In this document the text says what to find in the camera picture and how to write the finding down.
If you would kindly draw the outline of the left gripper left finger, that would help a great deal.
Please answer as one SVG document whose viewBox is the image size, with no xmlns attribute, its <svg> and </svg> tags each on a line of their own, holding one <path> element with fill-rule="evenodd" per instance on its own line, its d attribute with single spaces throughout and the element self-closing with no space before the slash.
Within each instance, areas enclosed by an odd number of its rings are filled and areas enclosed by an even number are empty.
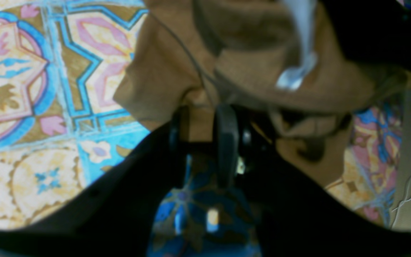
<svg viewBox="0 0 411 257">
<path fill-rule="evenodd" d="M 145 257 L 159 205 L 183 185 L 189 111 L 144 138 L 122 163 L 51 215 L 0 230 L 0 257 Z"/>
</svg>

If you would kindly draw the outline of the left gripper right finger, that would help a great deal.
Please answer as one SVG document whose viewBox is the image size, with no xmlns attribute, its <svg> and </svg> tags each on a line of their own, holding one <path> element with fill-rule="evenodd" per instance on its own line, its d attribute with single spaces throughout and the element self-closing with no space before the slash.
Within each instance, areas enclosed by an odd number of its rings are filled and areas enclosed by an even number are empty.
<svg viewBox="0 0 411 257">
<path fill-rule="evenodd" d="M 218 185 L 258 207 L 263 257 L 411 257 L 411 232 L 377 226 L 347 209 L 285 161 L 250 124 L 247 111 L 215 111 Z"/>
</svg>

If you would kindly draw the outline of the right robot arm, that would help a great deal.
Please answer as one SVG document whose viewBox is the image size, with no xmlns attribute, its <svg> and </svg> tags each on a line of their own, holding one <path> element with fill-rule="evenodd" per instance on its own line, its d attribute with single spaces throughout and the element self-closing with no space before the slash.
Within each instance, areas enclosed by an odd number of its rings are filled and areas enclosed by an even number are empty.
<svg viewBox="0 0 411 257">
<path fill-rule="evenodd" d="M 276 87 L 295 91 L 319 63 L 316 11 L 323 7 L 346 59 L 396 65 L 411 73 L 411 0 L 271 0 L 267 16 L 290 24 L 299 55 L 279 73 Z"/>
</svg>

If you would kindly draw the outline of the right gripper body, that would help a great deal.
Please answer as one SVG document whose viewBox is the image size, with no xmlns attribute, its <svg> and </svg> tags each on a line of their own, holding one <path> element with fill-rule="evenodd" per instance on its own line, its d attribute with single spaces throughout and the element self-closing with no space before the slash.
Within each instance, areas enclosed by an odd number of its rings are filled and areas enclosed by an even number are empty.
<svg viewBox="0 0 411 257">
<path fill-rule="evenodd" d="M 314 50 L 315 11 L 317 0 L 279 0 L 278 3 L 287 7 L 298 37 L 298 60 L 280 74 L 276 87 L 281 90 L 296 91 L 303 80 L 318 63 Z"/>
</svg>

